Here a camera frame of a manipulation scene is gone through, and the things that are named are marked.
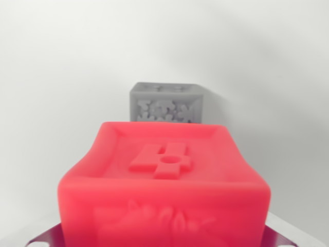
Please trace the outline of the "black-tipped silver gripper left finger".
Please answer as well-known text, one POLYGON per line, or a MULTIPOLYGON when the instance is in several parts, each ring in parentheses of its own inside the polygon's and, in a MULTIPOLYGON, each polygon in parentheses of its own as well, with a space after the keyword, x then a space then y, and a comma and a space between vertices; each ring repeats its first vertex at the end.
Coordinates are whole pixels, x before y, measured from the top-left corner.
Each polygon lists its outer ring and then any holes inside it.
POLYGON ((52 226, 39 223, 29 227, 25 246, 62 246, 61 223, 52 226))

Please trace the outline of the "black-tipped silver gripper right finger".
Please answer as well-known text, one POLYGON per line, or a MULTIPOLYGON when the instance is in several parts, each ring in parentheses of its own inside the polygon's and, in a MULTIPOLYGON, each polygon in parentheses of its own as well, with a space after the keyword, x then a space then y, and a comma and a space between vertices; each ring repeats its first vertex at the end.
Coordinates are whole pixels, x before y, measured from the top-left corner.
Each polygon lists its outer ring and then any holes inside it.
POLYGON ((264 231, 264 246, 321 247, 326 244, 269 212, 264 231))

